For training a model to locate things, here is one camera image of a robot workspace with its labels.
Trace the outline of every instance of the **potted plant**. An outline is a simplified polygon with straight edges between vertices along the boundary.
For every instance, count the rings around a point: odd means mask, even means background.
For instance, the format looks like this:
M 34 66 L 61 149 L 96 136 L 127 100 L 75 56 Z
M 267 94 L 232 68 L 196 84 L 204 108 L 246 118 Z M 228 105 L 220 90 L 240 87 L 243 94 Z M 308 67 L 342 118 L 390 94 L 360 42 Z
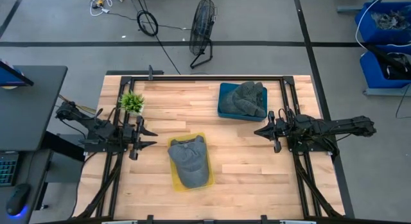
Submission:
M 121 108 L 133 115 L 141 115 L 144 109 L 144 98 L 134 92 L 124 93 L 121 97 Z

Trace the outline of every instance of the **yellow tray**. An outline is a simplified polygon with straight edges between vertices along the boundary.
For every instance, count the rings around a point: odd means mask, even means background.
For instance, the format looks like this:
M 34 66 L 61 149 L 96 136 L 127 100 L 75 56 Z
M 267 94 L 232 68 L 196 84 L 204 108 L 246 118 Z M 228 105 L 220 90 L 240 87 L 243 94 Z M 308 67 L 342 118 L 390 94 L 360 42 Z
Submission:
M 168 139 L 168 147 L 171 146 L 171 141 L 172 140 L 177 140 L 177 141 L 186 141 L 186 140 L 191 140 L 191 139 L 195 139 L 196 136 L 202 136 L 204 138 L 204 143 L 205 146 L 207 146 L 207 141 L 206 141 L 206 136 L 204 135 L 204 133 L 197 133 L 197 134 L 189 134 L 189 135 L 184 135 L 184 136 L 180 136 L 180 137 L 171 137 Z M 175 191 L 189 191 L 189 190 L 193 190 L 193 189 L 200 189 L 200 188 L 204 188 L 204 187 L 209 187 L 211 185 L 214 184 L 214 175 L 213 175 L 213 169 L 211 167 L 211 163 L 210 163 L 210 156 L 207 150 L 207 161 L 208 161 L 208 168 L 209 168 L 209 178 L 206 184 L 204 184 L 201 187 L 197 187 L 197 188 L 187 188 L 185 187 L 182 182 L 180 181 L 179 178 L 179 174 L 177 173 L 177 167 L 175 166 L 174 161 L 170 158 L 170 163 L 171 163 L 171 178 L 173 180 L 173 188 Z

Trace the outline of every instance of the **monitor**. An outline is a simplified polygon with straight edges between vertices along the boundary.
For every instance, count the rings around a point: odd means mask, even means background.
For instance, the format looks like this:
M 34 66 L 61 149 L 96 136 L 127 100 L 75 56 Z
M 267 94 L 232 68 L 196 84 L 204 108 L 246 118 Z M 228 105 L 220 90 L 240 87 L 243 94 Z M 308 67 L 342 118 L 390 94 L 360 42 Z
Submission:
M 34 83 L 19 70 L 12 69 L 0 60 L 0 87 L 33 86 Z

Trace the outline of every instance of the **wooden table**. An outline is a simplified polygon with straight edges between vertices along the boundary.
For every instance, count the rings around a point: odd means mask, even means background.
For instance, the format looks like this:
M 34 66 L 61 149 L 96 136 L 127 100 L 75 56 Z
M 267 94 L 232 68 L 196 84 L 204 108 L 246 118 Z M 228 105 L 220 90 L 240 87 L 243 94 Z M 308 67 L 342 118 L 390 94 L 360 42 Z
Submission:
M 99 101 L 101 119 L 115 107 L 121 76 L 106 76 Z M 294 76 L 301 112 L 320 117 L 310 76 Z M 154 81 L 137 82 L 134 92 L 146 99 L 143 117 L 146 129 L 158 137 L 143 136 L 158 144 L 145 148 L 137 161 L 124 156 L 117 197 L 116 220 L 258 220 L 301 219 L 302 210 L 292 154 L 274 153 L 274 143 L 254 135 L 267 121 L 252 122 L 218 117 L 221 82 Z M 278 82 L 263 82 L 268 89 L 268 109 L 283 107 Z M 215 185 L 188 192 L 175 192 L 171 184 L 167 139 L 204 132 L 213 167 Z M 311 153 L 315 181 L 336 211 L 344 213 L 340 191 L 330 156 Z M 105 153 L 94 156 L 84 166 L 78 187 L 74 215 L 82 212 L 100 188 Z M 314 214 L 306 187 L 310 214 Z M 104 214 L 107 213 L 106 199 Z

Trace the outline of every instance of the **keyboard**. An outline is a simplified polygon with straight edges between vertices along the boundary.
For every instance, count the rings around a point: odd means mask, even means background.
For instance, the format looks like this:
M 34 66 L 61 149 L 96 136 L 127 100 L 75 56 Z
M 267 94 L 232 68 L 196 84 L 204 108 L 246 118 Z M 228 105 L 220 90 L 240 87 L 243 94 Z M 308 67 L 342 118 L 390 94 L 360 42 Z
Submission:
M 13 186 L 17 178 L 19 153 L 0 153 L 0 187 Z

